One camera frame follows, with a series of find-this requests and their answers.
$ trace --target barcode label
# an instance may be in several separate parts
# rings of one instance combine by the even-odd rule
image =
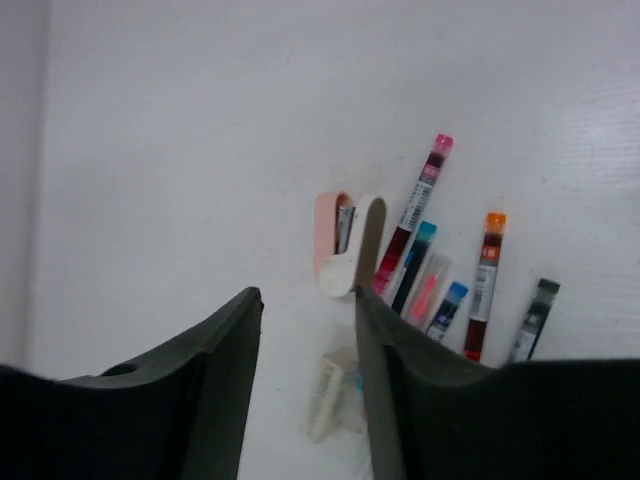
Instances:
[[[493,289],[496,284],[497,267],[478,265],[476,279],[473,283],[473,300],[470,317],[480,322],[489,320]]]
[[[536,340],[535,334],[520,330],[516,338],[516,343],[511,352],[512,362],[524,362],[529,358],[529,353],[533,349]]]
[[[402,214],[402,219],[398,227],[408,232],[413,232],[418,220],[420,220],[422,210],[427,204],[427,200],[429,200],[431,190],[433,190],[433,184],[431,183],[420,181],[416,184],[411,194],[411,200],[409,200],[409,204]]]

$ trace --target white desk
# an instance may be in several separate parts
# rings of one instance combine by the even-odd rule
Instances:
[[[314,197],[381,193],[388,241],[440,131],[424,218],[452,279],[509,213],[485,362],[540,276],[562,288],[537,358],[638,356],[638,25],[637,0],[54,0],[32,366],[97,373],[255,284],[241,478],[348,478],[348,441],[298,431],[352,322],[314,284]]]

